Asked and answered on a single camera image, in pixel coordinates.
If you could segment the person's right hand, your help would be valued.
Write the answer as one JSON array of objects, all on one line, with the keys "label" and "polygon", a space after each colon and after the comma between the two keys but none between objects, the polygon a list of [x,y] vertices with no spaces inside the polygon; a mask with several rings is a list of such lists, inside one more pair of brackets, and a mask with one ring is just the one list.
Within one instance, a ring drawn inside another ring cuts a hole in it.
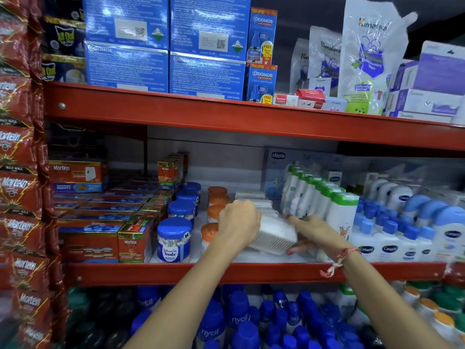
[{"label": "person's right hand", "polygon": [[352,247],[350,242],[316,215],[301,219],[287,215],[286,220],[298,232],[298,242],[313,242],[315,249],[323,251],[332,261],[336,261],[343,249]]}]

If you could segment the person's left forearm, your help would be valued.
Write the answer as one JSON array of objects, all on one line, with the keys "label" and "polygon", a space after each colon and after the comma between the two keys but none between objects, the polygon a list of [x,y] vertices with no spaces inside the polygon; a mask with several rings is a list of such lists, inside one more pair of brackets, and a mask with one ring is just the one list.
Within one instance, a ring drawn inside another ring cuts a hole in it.
[{"label": "person's left forearm", "polygon": [[250,243],[217,236],[123,349],[188,349],[219,281]]}]

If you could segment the pink white thread wristband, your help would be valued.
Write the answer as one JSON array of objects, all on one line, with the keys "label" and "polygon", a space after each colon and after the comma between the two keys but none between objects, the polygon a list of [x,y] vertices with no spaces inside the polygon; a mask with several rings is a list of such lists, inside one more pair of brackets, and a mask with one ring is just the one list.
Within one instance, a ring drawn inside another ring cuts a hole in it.
[{"label": "pink white thread wristband", "polygon": [[341,253],[339,255],[337,255],[336,257],[336,261],[334,261],[327,270],[320,270],[319,273],[322,277],[324,278],[331,278],[334,276],[335,274],[335,270],[336,269],[339,269],[339,268],[342,268],[343,267],[343,261],[344,259],[352,252],[358,252],[358,253],[361,253],[360,252],[360,249],[358,247],[349,247],[349,248],[345,248],[341,251]]}]

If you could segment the row of green cap bottles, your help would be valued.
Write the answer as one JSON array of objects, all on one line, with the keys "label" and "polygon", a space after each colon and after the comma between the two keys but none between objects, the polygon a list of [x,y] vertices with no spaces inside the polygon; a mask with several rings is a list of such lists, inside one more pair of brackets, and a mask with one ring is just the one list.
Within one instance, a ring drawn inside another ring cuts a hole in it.
[{"label": "row of green cap bottles", "polygon": [[348,240],[359,196],[299,165],[285,171],[280,210],[297,218],[315,215]]}]

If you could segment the red green refill box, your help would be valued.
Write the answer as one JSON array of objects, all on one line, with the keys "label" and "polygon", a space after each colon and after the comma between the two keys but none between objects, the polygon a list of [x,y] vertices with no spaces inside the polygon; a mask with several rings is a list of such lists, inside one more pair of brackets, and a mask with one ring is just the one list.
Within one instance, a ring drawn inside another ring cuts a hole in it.
[{"label": "red green refill box", "polygon": [[176,158],[182,163],[183,176],[186,177],[188,175],[188,169],[189,169],[189,159],[190,159],[189,152],[172,153],[169,155],[169,157]]},{"label": "red green refill box", "polygon": [[131,219],[118,231],[119,263],[149,263],[153,255],[154,222],[148,218]]},{"label": "red green refill box", "polygon": [[183,173],[179,157],[167,157],[158,161],[159,190],[174,191],[181,183]]}]

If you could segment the group of blue cap lotion bottles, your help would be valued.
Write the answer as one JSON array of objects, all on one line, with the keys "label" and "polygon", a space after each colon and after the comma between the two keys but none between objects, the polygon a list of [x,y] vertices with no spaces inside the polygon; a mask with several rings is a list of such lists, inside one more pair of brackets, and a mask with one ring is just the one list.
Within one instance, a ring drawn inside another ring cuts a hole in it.
[{"label": "group of blue cap lotion bottles", "polygon": [[350,242],[368,262],[465,262],[464,208],[423,194],[400,200],[400,210],[358,203]]}]

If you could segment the small white red box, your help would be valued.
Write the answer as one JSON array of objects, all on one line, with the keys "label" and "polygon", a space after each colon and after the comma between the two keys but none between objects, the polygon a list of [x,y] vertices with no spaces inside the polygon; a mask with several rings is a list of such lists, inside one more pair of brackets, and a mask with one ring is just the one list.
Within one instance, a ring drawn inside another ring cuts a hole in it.
[{"label": "small white red box", "polygon": [[272,103],[274,105],[298,107],[299,97],[291,94],[275,93]]}]

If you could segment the red metal shelf rack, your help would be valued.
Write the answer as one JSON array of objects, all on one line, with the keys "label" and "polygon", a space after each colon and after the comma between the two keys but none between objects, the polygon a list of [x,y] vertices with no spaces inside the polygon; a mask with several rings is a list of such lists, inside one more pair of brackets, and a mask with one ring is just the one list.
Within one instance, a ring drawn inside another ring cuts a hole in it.
[{"label": "red metal shelf rack", "polygon": [[[180,127],[266,134],[306,139],[346,141],[343,153],[362,155],[362,148],[397,156],[446,153],[465,158],[465,128],[451,124],[340,113],[244,101],[201,99],[185,95],[146,93],[86,85],[46,84],[45,112],[50,121],[85,127],[91,124],[117,135],[143,134],[136,125]],[[68,264],[70,286],[172,285],[192,264]],[[445,263],[375,263],[388,281],[431,280],[465,286],[465,263],[447,270]],[[320,275],[321,263],[234,263],[220,284],[342,282],[340,271],[330,279]]]}]

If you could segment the small blue refill box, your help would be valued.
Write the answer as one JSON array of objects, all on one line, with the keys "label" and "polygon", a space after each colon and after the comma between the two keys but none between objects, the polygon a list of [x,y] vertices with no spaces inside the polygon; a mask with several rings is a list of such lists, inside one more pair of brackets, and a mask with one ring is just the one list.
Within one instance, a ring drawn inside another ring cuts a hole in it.
[{"label": "small blue refill box", "polygon": [[278,11],[251,7],[247,38],[247,63],[272,63]]},{"label": "small blue refill box", "polygon": [[247,63],[243,100],[271,105],[275,95],[278,66]]}]

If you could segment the small red soap box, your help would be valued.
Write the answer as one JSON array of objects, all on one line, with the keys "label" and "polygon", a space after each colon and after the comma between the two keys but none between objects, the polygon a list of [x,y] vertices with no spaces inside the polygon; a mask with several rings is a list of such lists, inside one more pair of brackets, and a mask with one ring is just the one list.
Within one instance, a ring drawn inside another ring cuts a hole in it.
[{"label": "small red soap box", "polygon": [[315,89],[297,89],[294,93],[299,100],[303,101],[314,101],[314,102],[326,102],[326,96],[323,91]]}]

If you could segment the group of orange green cap bottles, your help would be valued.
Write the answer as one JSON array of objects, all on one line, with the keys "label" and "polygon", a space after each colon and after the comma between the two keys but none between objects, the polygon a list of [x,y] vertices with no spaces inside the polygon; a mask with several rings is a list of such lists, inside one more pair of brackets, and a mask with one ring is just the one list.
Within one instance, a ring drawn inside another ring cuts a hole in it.
[{"label": "group of orange green cap bottles", "polygon": [[439,281],[391,285],[440,335],[457,349],[465,349],[465,289]]}]

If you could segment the red repellent machine box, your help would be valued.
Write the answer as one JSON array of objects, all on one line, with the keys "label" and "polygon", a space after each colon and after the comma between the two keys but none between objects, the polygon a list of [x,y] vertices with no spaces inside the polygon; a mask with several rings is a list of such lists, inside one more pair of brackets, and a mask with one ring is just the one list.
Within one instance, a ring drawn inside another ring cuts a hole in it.
[{"label": "red repellent machine box", "polygon": [[49,178],[55,183],[103,183],[109,175],[109,167],[102,160],[48,161]]}]

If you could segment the group of dark green bottles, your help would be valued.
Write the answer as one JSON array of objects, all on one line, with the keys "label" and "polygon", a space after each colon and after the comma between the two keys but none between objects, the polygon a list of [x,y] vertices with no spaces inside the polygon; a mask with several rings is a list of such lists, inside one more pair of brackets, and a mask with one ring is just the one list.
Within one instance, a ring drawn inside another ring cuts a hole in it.
[{"label": "group of dark green bottles", "polygon": [[66,349],[121,349],[141,306],[135,286],[71,287]]}]

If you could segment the large white refill pouch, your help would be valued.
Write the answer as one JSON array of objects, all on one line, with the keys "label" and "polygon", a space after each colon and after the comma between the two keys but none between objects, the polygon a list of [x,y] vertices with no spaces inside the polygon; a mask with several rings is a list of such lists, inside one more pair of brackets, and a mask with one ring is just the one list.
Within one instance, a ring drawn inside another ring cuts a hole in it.
[{"label": "large white refill pouch", "polygon": [[383,114],[409,43],[407,29],[417,19],[415,11],[401,17],[392,2],[346,0],[338,85],[345,112]]}]

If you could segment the hanging strip of red packets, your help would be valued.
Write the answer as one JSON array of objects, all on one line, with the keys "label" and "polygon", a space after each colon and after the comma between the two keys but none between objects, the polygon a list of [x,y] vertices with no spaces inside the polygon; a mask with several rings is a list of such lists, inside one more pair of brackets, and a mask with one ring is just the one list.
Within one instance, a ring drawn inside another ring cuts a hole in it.
[{"label": "hanging strip of red packets", "polygon": [[0,349],[66,349],[42,81],[43,0],[0,0]]}]

